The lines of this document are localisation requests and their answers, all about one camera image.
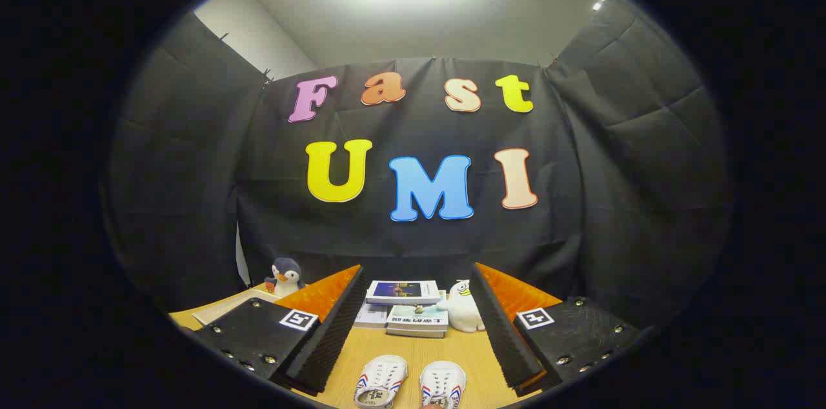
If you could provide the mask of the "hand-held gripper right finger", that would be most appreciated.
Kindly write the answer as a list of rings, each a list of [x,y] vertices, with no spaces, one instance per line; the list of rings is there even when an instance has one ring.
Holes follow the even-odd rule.
[[[518,396],[596,373],[644,335],[596,301],[559,299],[476,263],[470,288],[507,386]]]

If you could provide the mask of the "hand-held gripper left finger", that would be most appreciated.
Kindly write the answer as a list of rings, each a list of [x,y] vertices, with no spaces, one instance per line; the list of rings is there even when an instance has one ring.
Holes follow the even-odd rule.
[[[252,297],[192,338],[248,374],[316,396],[363,304],[363,271],[351,266],[277,301]]]

